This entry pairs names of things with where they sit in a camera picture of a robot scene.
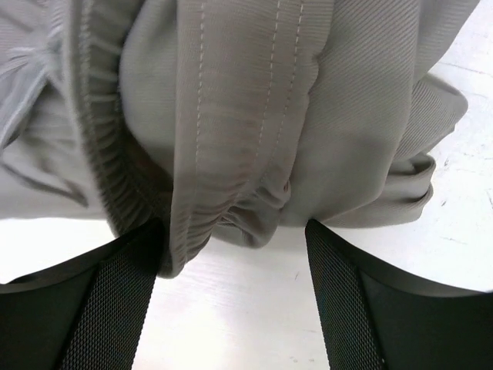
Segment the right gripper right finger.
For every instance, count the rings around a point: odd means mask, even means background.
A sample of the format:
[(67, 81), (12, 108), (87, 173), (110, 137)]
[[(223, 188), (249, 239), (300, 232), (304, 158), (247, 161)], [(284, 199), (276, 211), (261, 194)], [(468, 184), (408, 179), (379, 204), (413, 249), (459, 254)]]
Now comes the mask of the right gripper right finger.
[(492, 295), (401, 270), (311, 221), (305, 238), (332, 369), (492, 367)]

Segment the grey trousers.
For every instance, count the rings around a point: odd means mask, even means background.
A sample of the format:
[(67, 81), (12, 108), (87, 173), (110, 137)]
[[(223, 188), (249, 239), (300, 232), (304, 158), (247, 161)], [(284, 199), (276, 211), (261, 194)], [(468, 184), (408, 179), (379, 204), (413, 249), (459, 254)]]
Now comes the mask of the grey trousers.
[(475, 1), (3, 1), (1, 216), (211, 237), (417, 220), (466, 113), (431, 68)]

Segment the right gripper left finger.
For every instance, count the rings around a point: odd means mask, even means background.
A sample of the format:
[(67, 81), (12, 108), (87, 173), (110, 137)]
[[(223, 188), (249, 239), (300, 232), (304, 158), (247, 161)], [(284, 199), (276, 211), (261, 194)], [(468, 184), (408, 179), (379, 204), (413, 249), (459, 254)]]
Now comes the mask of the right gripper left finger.
[(130, 369), (163, 253), (150, 220), (1, 286), (3, 369)]

